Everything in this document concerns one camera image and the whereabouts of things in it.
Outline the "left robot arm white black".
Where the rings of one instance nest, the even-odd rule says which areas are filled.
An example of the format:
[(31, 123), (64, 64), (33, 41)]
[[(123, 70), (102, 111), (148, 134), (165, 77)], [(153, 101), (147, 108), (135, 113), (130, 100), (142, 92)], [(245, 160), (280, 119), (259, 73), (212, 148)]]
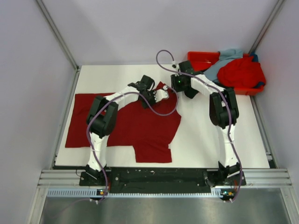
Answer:
[(157, 102), (155, 81), (142, 76), (136, 83), (128, 84), (123, 90), (108, 96), (96, 96), (87, 115), (86, 136), (90, 143), (90, 158), (85, 172), (90, 180), (101, 185), (105, 182), (106, 148), (109, 135), (116, 126), (117, 113), (125, 106), (143, 100), (146, 105)]

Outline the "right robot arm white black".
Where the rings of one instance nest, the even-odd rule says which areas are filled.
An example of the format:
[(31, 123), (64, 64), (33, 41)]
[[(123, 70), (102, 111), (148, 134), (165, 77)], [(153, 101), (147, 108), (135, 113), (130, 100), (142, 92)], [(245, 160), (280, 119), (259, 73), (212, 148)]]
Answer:
[(201, 71), (195, 71), (190, 61), (172, 62), (175, 74), (171, 75), (171, 87), (193, 99), (198, 93), (209, 99), (209, 118), (216, 127), (220, 142), (218, 171), (215, 176), (206, 175), (206, 183), (212, 187), (230, 184), (242, 174), (242, 166), (234, 146), (234, 132), (239, 109), (235, 91), (223, 88), (209, 80)]

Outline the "dark red t shirt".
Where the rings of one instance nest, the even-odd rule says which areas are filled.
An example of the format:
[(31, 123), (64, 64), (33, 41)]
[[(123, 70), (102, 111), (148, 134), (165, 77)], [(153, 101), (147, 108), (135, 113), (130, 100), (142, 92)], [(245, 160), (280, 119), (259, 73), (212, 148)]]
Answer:
[[(132, 146), (138, 163), (171, 163), (170, 143), (178, 130), (181, 116), (175, 110), (176, 94), (169, 90), (169, 98), (144, 109), (136, 101), (117, 115), (116, 126), (110, 134), (107, 147)], [(86, 118), (96, 93), (75, 95), (66, 148), (88, 147)]]

